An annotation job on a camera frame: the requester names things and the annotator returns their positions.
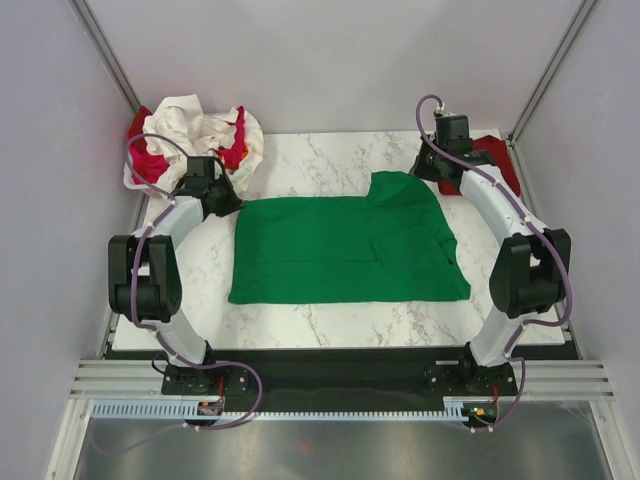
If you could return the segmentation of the green t shirt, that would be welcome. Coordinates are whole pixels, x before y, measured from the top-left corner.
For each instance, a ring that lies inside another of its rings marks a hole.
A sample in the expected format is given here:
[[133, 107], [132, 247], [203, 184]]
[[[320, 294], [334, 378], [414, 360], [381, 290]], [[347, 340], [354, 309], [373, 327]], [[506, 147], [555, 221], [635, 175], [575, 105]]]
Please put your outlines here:
[[471, 286], [422, 180], [376, 172], [364, 196], [250, 201], [237, 218], [228, 300], [249, 304], [457, 302]]

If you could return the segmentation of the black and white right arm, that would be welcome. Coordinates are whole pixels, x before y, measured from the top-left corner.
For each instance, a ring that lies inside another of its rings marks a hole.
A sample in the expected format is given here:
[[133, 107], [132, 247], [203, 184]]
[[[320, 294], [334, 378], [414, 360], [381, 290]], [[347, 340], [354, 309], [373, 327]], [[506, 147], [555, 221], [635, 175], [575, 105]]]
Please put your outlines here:
[[515, 392], [511, 354], [540, 314], [570, 295], [567, 285], [571, 238], [550, 229], [522, 203], [485, 150], [474, 150], [467, 116], [434, 114], [435, 131], [422, 137], [411, 174], [448, 182], [480, 214], [499, 244], [489, 277], [492, 309], [479, 333], [455, 363], [428, 367], [433, 391], [445, 395]]

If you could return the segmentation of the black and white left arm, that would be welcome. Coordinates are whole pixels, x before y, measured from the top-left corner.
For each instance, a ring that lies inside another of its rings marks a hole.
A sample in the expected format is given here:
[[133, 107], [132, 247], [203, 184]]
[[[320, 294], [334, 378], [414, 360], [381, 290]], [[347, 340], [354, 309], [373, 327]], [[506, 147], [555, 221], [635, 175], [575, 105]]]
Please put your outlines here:
[[166, 207], [147, 226], [116, 235], [108, 243], [109, 305], [164, 350], [165, 395], [179, 389], [187, 395], [223, 389], [224, 373], [212, 363], [209, 343], [182, 310], [176, 250], [209, 216], [223, 218], [242, 207], [219, 158], [189, 157], [187, 173], [169, 195]]

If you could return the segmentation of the crumpled white shirt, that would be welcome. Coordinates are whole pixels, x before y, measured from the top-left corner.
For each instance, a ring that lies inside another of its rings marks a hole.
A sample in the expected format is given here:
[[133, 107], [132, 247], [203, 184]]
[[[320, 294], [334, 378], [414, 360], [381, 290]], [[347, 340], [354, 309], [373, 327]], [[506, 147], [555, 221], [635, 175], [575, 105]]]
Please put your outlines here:
[[202, 156], [234, 144], [238, 110], [207, 114], [196, 94], [166, 97], [143, 123], [145, 134], [157, 134], [172, 140], [178, 147], [156, 137], [145, 137], [146, 150], [173, 157]]
[[213, 118], [211, 149], [222, 161], [235, 190], [244, 193], [264, 158], [261, 125], [244, 106]]

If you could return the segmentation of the folded dark red t shirt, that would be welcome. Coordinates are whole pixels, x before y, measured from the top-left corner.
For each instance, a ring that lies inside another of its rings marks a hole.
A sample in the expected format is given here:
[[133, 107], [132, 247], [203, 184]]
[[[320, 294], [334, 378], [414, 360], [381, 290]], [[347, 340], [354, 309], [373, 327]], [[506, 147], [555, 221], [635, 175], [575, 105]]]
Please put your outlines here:
[[486, 150], [496, 162], [502, 177], [516, 196], [521, 195], [521, 186], [504, 140], [492, 135], [484, 135], [472, 140], [474, 151]]

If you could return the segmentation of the crumpled pink shirt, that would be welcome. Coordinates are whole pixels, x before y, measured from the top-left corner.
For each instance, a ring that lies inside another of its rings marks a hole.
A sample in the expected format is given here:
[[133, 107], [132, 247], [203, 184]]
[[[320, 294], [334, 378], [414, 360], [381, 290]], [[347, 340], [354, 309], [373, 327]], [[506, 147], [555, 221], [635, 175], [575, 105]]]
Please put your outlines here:
[[[183, 158], [173, 157], [171, 161], [167, 161], [162, 155], [152, 155], [147, 152], [145, 137], [156, 137], [171, 143], [175, 147], [178, 147], [178, 145], [168, 138], [157, 134], [145, 134], [144, 132], [127, 140], [130, 142], [127, 150], [133, 160], [133, 167], [137, 171], [134, 174], [137, 177], [137, 183], [149, 182], [161, 189], [169, 190], [176, 186], [178, 180], [186, 174], [186, 157], [189, 154], [186, 154]], [[202, 156], [211, 155], [216, 156], [214, 152]]]

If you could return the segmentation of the white laundry basket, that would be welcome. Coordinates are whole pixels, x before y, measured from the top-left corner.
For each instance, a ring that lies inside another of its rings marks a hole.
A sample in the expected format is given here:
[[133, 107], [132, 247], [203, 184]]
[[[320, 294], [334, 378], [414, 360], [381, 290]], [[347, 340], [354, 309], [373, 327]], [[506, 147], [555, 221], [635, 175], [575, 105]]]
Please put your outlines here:
[[144, 194], [150, 198], [163, 198], [164, 195], [156, 189], [149, 187], [145, 183], [137, 183], [137, 177], [133, 173], [132, 166], [133, 160], [130, 155], [127, 155], [123, 167], [124, 186], [131, 191]]

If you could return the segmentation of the crumpled red shirt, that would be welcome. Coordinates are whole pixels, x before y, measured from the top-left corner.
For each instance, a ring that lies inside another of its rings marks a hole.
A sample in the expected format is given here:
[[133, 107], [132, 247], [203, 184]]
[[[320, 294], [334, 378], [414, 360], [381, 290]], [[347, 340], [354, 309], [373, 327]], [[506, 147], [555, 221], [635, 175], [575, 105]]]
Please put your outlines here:
[[136, 135], [143, 133], [143, 127], [145, 119], [151, 115], [151, 111], [145, 107], [141, 106], [137, 113], [135, 114], [126, 134], [126, 140], [130, 140]]

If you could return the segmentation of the right aluminium frame post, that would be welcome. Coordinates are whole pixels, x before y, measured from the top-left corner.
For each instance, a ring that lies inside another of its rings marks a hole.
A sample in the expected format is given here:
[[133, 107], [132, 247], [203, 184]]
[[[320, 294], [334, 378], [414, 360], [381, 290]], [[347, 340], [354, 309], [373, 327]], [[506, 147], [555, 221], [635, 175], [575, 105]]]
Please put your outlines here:
[[524, 134], [540, 104], [548, 93], [559, 71], [571, 53], [574, 45], [581, 36], [584, 28], [599, 6], [599, 0], [582, 0], [566, 26], [558, 44], [550, 59], [544, 67], [532, 93], [530, 94], [523, 110], [519, 114], [513, 128], [507, 135], [507, 141], [515, 145]]

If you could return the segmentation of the aluminium frame post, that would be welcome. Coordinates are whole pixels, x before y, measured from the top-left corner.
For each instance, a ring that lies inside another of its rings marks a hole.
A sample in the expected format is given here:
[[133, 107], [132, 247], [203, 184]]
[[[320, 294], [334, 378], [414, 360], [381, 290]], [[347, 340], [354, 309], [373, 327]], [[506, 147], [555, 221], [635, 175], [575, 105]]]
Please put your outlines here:
[[544, 67], [532, 93], [530, 94], [523, 110], [519, 114], [513, 128], [507, 135], [507, 141], [515, 145], [524, 134], [540, 104], [548, 93], [559, 71], [571, 53], [574, 45], [581, 36], [584, 28], [599, 6], [599, 0], [582, 0], [566, 26], [558, 44], [550, 59]]
[[141, 102], [90, 3], [86, 0], [70, 0], [69, 5], [82, 24], [125, 103], [133, 113], [136, 113]]

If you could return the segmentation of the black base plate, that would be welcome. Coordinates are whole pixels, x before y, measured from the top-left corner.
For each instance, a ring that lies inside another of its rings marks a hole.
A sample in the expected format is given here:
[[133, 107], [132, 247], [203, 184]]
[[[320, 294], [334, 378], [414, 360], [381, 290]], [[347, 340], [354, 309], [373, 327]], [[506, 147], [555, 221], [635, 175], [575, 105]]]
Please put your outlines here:
[[253, 403], [278, 406], [425, 406], [444, 397], [507, 397], [445, 395], [428, 385], [426, 372], [437, 361], [455, 363], [463, 347], [385, 347], [356, 349], [254, 349], [212, 352], [224, 373], [225, 400], [245, 409]]

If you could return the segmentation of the left aluminium frame post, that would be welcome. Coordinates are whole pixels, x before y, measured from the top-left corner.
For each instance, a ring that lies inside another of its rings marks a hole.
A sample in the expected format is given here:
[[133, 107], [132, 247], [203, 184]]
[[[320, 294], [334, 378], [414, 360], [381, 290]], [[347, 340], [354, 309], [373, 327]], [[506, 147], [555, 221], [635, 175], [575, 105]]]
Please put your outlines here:
[[70, 0], [69, 5], [82, 24], [125, 103], [133, 113], [136, 113], [141, 102], [90, 3], [86, 0]]

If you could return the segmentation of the aluminium front rail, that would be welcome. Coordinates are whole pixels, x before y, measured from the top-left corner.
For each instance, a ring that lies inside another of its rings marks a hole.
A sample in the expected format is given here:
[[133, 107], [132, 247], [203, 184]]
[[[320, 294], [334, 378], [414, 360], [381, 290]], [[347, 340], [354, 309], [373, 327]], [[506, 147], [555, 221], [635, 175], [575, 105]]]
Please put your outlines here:
[[[145, 360], [82, 360], [70, 396], [81, 399], [151, 399], [160, 395], [159, 373]], [[526, 362], [525, 400], [610, 401], [604, 366], [597, 361]]]

